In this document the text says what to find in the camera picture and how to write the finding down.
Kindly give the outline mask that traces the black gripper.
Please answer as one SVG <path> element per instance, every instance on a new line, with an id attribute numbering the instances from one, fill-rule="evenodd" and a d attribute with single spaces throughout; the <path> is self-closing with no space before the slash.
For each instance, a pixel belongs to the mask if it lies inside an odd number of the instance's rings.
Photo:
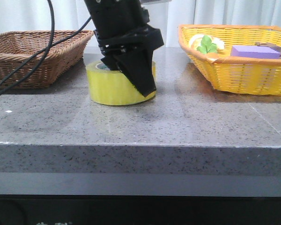
<path id="1" fill-rule="evenodd" d="M 101 61 L 120 70 L 144 97 L 156 91 L 153 51 L 164 45 L 160 29 L 149 23 L 149 12 L 138 0 L 84 1 L 95 26 Z"/>

